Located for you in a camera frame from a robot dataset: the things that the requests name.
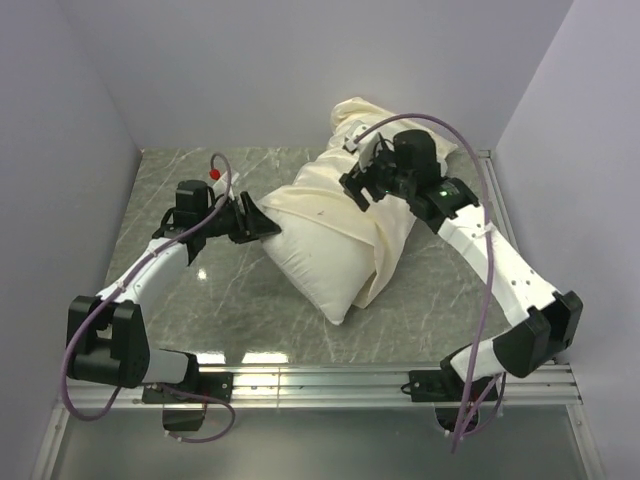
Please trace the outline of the white pillow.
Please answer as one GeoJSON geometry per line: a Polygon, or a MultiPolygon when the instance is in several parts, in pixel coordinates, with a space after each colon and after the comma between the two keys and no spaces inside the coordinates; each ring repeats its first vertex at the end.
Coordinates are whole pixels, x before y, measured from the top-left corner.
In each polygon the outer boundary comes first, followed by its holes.
{"type": "Polygon", "coordinates": [[[326,320],[342,324],[375,273],[373,248],[291,213],[265,213],[281,228],[261,241],[267,256],[326,320]]]}

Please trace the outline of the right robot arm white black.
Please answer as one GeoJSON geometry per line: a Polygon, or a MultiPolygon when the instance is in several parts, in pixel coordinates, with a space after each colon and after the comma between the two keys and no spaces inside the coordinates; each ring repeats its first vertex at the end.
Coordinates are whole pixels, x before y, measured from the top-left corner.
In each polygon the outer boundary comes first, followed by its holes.
{"type": "Polygon", "coordinates": [[[540,277],[496,230],[461,179],[440,171],[432,136],[419,129],[386,139],[352,136],[344,150],[358,157],[340,183],[361,210],[391,195],[454,248],[491,289],[509,327],[449,354],[441,362],[444,394],[460,400],[476,381],[507,373],[525,378],[573,343],[583,302],[540,277]]]}

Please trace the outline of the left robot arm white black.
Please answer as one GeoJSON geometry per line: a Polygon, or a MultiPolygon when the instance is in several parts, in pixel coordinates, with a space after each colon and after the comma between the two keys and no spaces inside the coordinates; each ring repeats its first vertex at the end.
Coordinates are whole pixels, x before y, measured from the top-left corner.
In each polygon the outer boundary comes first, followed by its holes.
{"type": "Polygon", "coordinates": [[[162,217],[142,256],[110,286],[71,302],[64,377],[121,388],[166,384],[177,401],[195,399],[202,386],[196,356],[151,348],[146,315],[208,239],[226,236],[245,244],[280,231],[247,192],[216,195],[204,181],[179,183],[174,206],[162,217]]]}

